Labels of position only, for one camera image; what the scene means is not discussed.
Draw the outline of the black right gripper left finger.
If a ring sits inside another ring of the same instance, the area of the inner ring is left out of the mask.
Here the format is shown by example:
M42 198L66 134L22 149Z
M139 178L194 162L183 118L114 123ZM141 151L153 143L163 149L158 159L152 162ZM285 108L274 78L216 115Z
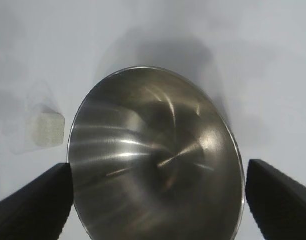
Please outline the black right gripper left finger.
M71 166L59 163L0 201L0 240L57 240L74 201Z

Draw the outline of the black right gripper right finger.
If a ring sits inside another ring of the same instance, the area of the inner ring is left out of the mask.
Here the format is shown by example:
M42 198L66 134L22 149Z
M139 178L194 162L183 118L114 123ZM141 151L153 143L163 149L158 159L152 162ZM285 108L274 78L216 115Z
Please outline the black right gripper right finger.
M248 163L245 195L266 240L306 240L306 187L260 159Z

